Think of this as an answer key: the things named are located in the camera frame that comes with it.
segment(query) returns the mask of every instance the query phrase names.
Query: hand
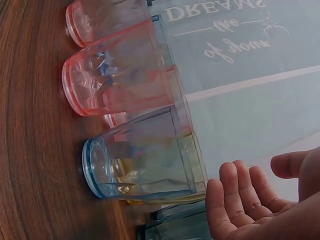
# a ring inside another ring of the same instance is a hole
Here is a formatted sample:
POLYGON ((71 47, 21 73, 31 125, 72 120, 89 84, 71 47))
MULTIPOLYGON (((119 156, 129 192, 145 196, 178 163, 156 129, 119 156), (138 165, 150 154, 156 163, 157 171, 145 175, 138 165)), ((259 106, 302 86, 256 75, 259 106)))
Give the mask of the hand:
POLYGON ((320 148, 276 156, 271 168, 280 178, 299 177, 300 203, 279 198, 259 167, 224 163, 220 180, 207 185, 207 220, 214 240, 298 239, 295 230, 303 226, 309 231, 301 231, 300 239, 320 239, 320 148))
POLYGON ((239 160, 224 163, 220 180, 207 185, 207 220, 214 240, 237 239, 293 205, 278 197, 262 169, 248 169, 239 160))

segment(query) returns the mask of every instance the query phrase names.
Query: palm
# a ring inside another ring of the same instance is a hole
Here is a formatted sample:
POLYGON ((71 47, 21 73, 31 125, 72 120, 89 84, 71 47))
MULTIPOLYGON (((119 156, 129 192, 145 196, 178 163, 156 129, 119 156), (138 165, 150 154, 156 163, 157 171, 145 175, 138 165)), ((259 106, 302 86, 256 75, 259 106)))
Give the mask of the palm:
POLYGON ((220 180, 207 186, 206 208, 214 240, 241 240, 246 233, 295 203, 278 197, 264 172, 248 169, 243 161, 227 162, 220 168, 220 180))

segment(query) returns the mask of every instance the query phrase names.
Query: clear plastic cup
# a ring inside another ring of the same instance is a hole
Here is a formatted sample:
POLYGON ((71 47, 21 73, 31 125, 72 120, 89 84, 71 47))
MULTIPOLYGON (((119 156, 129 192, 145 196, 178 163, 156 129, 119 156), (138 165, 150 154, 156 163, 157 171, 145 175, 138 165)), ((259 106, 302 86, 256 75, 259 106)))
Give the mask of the clear plastic cup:
POLYGON ((151 20, 95 42, 63 65, 62 83, 82 116, 135 112, 174 102, 151 20))
POLYGON ((150 19, 144 0, 76 0, 65 12, 72 39, 80 47, 150 19))
POLYGON ((99 198, 152 201, 197 192, 199 164, 175 106, 136 118, 89 139, 82 152, 86 181, 99 198))

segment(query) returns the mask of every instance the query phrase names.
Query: wooden table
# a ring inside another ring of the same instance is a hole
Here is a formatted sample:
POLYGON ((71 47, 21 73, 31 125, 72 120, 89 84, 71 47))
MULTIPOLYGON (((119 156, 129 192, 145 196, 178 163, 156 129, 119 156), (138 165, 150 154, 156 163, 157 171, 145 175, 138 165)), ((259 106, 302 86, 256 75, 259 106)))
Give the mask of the wooden table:
POLYGON ((101 117, 80 117, 62 88, 79 48, 72 0, 0 0, 0 240, 134 240, 149 209, 98 200, 81 168, 101 117))

